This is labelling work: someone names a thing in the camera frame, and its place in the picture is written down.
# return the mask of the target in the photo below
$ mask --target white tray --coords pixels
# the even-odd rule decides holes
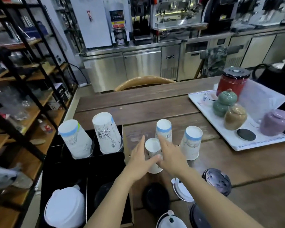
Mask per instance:
[[[208,121],[216,128],[216,130],[222,135],[222,137],[228,142],[228,144],[235,151],[244,149],[251,149],[259,146],[270,145],[279,142],[285,142],[285,134],[279,134],[277,136],[266,136],[261,134],[259,124],[257,124],[249,115],[246,122],[240,127],[243,129],[251,130],[257,136],[254,141],[245,141],[236,134],[236,130],[227,130],[224,127],[224,118],[221,118],[214,114],[212,105],[213,98],[216,90],[208,90],[197,93],[188,94],[189,98],[196,107],[202,112],[202,114],[208,119]]]

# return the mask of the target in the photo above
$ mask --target forearm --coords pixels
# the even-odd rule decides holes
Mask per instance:
[[[84,228],[119,228],[131,186],[122,172]]]
[[[187,168],[179,179],[186,186],[213,228],[261,228],[262,226],[242,211],[215,187],[204,181],[193,168]]]

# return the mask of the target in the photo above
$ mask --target red jar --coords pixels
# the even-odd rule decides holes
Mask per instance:
[[[249,76],[250,71],[247,69],[237,67],[224,69],[216,95],[218,96],[221,92],[232,89],[232,91],[239,97]]]

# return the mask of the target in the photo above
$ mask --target left hand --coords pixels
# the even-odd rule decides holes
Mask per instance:
[[[130,160],[123,170],[123,173],[132,183],[141,179],[154,163],[161,160],[161,155],[158,154],[146,161],[144,149],[145,136],[142,137],[138,145],[132,150]]]

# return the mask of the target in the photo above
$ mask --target green ceramic jar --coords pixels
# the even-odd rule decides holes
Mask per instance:
[[[213,112],[219,117],[224,117],[228,108],[237,102],[237,95],[228,89],[219,94],[219,98],[213,103]]]

